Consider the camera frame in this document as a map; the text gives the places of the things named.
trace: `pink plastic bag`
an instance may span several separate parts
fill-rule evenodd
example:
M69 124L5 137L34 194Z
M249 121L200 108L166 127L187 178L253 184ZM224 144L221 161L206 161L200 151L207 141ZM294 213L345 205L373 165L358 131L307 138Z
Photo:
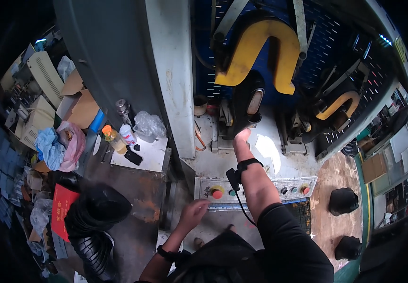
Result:
M74 171L86 146L86 137L77 125L68 121L62 121L56 132L60 137L60 143L66 148L59 170L62 172Z

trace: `emergency stop button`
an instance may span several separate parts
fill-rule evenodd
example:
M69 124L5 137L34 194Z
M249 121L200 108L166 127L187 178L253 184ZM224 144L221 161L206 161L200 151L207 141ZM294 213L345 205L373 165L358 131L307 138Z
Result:
M309 187L304 187L304 188L301 190L301 192L303 193L303 195L307 195L307 194L309 193L309 191L310 191L310 188L309 188Z
M222 196L223 196L223 192L222 191L220 191L220 190L212 190L212 197L214 198L214 199L220 199L220 198L222 198Z

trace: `orange bottle cap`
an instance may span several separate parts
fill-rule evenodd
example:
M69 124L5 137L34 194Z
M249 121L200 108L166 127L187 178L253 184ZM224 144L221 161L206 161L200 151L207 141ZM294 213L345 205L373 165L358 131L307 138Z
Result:
M218 200L218 199L223 197L223 192L220 191L220 190L214 190L213 193L212 193L212 196L213 196L214 199Z
M106 125L106 126L103 127L103 129L102 129L102 133L103 133L104 135L110 134L111 131L112 131L112 129L111 129L111 126L110 126L110 125Z

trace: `green floor stripe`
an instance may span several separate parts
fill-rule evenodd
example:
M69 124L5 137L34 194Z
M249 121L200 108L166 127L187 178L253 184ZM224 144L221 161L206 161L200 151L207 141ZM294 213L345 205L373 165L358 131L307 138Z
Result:
M356 168L358 169L358 178L359 178L359 186L361 188L361 200L362 200L362 209L363 209L363 250L365 250L368 240L368 230L369 230L369 206L371 209L370 217L371 217L371 227L370 232L372 232L372 227L374 223L374 214L372 209L372 192L369 188L369 195L366 189L366 185L364 184L363 173L361 171L361 158L357 155L354 158L356 163ZM350 261L346 266L339 269L334 274L334 282L337 283L351 283L354 281L356 276L359 273L359 264L361 262L361 257L357 260Z

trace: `hand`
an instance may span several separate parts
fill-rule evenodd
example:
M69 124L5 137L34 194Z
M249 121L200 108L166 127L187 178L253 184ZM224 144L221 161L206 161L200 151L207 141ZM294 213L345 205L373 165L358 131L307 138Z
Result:
M251 135L251 129L246 128L240 133L238 133L237 135L235 135L234 142L242 141L243 143L246 143L250 135Z
M186 205L180 215L176 230L187 235L200 222L204 214L207 212L207 206L210 201L206 199L194 200Z

